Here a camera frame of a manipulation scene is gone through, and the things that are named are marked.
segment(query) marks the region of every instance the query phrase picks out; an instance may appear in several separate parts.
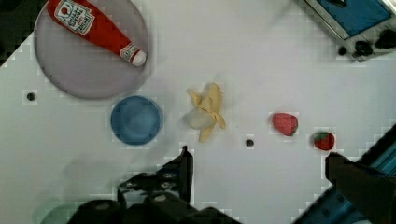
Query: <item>ketchup bottle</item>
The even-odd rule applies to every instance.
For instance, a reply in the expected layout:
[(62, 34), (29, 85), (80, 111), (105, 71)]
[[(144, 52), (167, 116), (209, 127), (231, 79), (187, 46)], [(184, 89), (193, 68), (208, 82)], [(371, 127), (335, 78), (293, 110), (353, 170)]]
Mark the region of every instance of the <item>ketchup bottle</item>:
[(97, 7), (87, 0), (49, 0), (47, 11), (54, 21), (94, 45), (141, 66), (147, 55), (126, 37)]

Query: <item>gray plate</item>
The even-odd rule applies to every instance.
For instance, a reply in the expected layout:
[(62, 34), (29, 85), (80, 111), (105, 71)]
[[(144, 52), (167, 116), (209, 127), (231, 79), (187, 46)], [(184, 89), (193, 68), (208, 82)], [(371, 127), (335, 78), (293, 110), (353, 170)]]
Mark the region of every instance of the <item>gray plate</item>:
[[(130, 0), (89, 2), (149, 54), (146, 25)], [(144, 69), (67, 31), (52, 20), (47, 6), (35, 24), (35, 55), (44, 74), (55, 86), (84, 99), (104, 99), (132, 88)]]

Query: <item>blue bowl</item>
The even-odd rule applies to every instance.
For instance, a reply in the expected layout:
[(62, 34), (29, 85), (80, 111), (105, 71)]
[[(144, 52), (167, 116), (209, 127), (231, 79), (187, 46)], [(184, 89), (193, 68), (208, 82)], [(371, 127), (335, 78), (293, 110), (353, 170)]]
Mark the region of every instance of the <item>blue bowl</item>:
[(161, 109), (143, 96), (120, 101), (111, 113), (111, 128), (124, 143), (142, 146), (157, 136), (163, 125)]

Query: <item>white cap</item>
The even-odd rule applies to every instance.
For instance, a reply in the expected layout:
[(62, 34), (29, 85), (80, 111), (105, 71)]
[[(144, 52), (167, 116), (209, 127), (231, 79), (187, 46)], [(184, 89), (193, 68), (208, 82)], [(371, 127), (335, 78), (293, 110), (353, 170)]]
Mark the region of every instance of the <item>white cap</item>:
[(148, 57), (147, 54), (143, 52), (143, 50), (140, 50), (134, 56), (134, 59), (132, 60), (132, 64), (136, 67), (141, 66), (146, 62), (147, 57)]

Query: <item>plastic strawberry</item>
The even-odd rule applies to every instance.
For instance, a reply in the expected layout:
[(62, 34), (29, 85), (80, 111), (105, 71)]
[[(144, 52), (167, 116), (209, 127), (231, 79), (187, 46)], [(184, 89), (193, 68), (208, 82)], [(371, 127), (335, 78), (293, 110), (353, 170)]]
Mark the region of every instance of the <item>plastic strawberry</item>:
[(286, 136), (293, 136), (298, 128), (298, 119), (286, 113), (275, 113), (272, 117), (274, 127)]
[(329, 151), (334, 147), (335, 138), (332, 133), (321, 132), (314, 135), (314, 141), (315, 147), (323, 151)]

